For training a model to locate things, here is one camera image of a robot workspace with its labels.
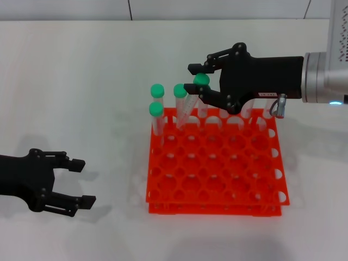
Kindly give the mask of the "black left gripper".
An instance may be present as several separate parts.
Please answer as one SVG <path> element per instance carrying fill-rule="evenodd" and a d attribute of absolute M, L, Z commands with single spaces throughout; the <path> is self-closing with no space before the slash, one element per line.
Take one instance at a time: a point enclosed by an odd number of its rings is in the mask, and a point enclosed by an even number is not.
<path fill-rule="evenodd" d="M 46 211 L 74 217 L 80 209 L 91 209 L 96 196 L 77 197 L 52 192 L 53 169 L 82 172 L 84 166 L 84 160 L 70 159 L 65 151 L 32 148 L 23 157 L 0 155 L 0 195 L 24 200 L 33 212 Z"/>

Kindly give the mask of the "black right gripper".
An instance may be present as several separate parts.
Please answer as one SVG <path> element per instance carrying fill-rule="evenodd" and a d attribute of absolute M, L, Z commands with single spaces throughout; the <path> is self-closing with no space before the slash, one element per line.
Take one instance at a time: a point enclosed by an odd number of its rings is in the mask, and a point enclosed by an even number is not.
<path fill-rule="evenodd" d="M 192 75 L 213 74 L 220 70 L 220 92 L 208 85 L 184 84 L 190 95 L 197 95 L 207 105 L 235 115 L 256 98 L 285 94 L 300 99 L 304 57 L 255 58 L 242 42 L 232 48 L 207 55 L 203 64 L 189 64 Z"/>

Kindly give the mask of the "orange plastic test tube rack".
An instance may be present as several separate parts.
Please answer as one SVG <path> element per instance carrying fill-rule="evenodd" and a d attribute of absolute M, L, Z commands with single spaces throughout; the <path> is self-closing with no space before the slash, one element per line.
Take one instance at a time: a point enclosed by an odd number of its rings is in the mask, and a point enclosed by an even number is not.
<path fill-rule="evenodd" d="M 176 109 L 166 108 L 164 120 L 150 141 L 150 213 L 280 216 L 289 205 L 276 121 L 261 109 L 249 119 L 193 112 L 178 129 Z"/>

